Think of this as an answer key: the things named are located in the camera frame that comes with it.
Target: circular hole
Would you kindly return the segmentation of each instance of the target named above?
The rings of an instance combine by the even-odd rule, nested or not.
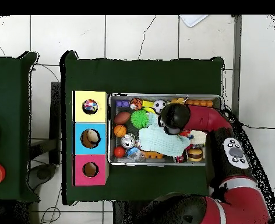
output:
[[[86,114],[95,114],[98,110],[98,104],[95,100],[88,99],[83,102],[82,109]]]
[[[83,166],[83,173],[89,178],[95,177],[98,172],[98,166],[94,162],[88,162]]]
[[[80,142],[88,149],[94,149],[100,143],[100,135],[95,129],[87,129],[82,132]]]

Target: purple block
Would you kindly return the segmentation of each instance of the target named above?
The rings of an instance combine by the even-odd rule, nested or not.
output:
[[[128,100],[117,100],[117,107],[129,107],[129,101]]]

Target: dark green tablecloth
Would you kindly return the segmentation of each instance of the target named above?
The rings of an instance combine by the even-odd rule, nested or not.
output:
[[[29,72],[37,53],[0,57],[0,164],[6,170],[0,199],[36,201],[27,187]]]
[[[207,194],[204,166],[111,166],[106,185],[72,185],[72,91],[110,93],[213,94],[221,95],[223,60],[119,61],[76,59],[74,52],[61,58],[62,90],[66,95],[62,131],[66,128],[66,199],[68,203],[97,200],[153,200],[177,191]]]

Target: light blue cloth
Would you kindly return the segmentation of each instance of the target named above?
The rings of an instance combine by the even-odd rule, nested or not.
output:
[[[149,113],[149,127],[140,129],[139,141],[143,151],[155,151],[168,156],[181,156],[191,143],[189,138],[179,135],[168,135],[158,126],[158,116]]]

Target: shape sorter box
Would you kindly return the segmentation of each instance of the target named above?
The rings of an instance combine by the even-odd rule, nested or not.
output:
[[[83,168],[87,163],[94,163],[98,173],[94,177],[87,177]],[[75,186],[103,186],[109,172],[106,155],[76,155],[75,156]]]
[[[100,142],[94,148],[86,148],[81,142],[85,130],[98,132]],[[107,125],[106,123],[75,123],[75,155],[106,155],[107,154]]]
[[[97,111],[87,114],[83,110],[83,104],[91,100],[96,102]],[[76,123],[106,123],[107,122],[107,93],[96,91],[75,91],[75,122]]]

